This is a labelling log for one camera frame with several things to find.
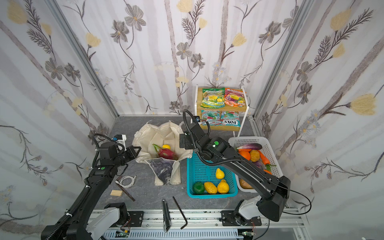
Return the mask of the pink dragon fruit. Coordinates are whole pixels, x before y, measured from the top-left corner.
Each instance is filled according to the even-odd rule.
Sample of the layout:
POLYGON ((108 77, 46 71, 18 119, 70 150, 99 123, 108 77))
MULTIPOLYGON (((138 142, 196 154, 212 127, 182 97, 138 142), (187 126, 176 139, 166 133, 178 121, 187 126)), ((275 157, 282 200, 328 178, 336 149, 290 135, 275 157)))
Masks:
POLYGON ((157 152, 159 158, 164 158, 164 159, 174 160, 174 161, 178 159, 178 156, 172 150, 164 150, 162 149, 162 147, 156 144, 153 144, 153 147, 155 148, 155 151, 157 152))

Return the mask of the beige canvas tote bag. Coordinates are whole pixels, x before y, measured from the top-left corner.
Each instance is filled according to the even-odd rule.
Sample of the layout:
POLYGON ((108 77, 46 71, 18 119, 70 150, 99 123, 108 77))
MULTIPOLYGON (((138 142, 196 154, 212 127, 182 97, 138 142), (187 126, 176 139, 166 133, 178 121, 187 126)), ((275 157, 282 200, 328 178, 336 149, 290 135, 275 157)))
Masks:
POLYGON ((136 162, 150 166, 156 186, 181 184, 181 161, 193 154, 180 147, 183 126, 171 121, 160 126, 147 123, 135 133, 133 146, 141 147, 136 162))

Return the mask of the green candy bag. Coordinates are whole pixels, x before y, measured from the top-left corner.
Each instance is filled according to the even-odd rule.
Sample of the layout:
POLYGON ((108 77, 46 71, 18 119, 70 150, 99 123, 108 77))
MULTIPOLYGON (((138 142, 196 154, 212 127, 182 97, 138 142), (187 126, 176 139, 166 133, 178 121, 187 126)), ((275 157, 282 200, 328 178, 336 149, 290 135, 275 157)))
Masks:
POLYGON ((225 107, 225 88, 203 89, 201 107, 219 109, 225 107))

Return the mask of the orange Fox's fruits candy bag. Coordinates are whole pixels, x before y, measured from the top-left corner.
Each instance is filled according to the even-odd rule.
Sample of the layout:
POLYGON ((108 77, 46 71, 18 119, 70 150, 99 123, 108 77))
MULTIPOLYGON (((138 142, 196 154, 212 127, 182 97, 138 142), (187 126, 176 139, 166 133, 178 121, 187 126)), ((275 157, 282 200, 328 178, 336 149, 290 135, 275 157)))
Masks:
POLYGON ((231 107, 244 107, 246 105, 244 93, 242 90, 225 88, 225 104, 231 107))

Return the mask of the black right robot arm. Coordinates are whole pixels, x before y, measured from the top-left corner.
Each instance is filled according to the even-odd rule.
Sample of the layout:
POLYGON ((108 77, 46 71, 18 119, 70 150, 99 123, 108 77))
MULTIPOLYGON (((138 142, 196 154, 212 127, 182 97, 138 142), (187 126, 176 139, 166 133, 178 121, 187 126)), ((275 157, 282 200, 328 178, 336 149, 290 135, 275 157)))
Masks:
POLYGON ((276 177, 265 172, 242 157, 226 140, 220 137, 211 138, 190 111, 183 110, 183 121, 186 130, 180 134, 182 149, 193 150, 199 160, 207 166, 223 166, 230 170, 259 194, 249 201, 241 202, 238 215, 244 219, 263 215, 273 222, 279 222, 282 214, 301 215, 284 211, 290 193, 304 196, 291 189, 291 181, 287 177, 276 177))

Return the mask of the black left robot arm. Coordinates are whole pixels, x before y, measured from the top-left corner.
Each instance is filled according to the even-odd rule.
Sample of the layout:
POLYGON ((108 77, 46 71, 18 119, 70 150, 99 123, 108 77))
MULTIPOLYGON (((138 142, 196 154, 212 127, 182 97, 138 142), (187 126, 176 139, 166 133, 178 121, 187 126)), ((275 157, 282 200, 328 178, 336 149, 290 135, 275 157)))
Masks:
POLYGON ((120 203, 108 206, 97 220, 89 222, 97 202, 117 176, 119 167, 127 167, 142 149, 127 147, 125 137, 116 135, 111 139, 103 134, 93 134, 96 155, 92 170, 84 180, 85 187, 58 222, 44 228, 42 240, 98 240, 111 225, 128 219, 126 205, 120 203))

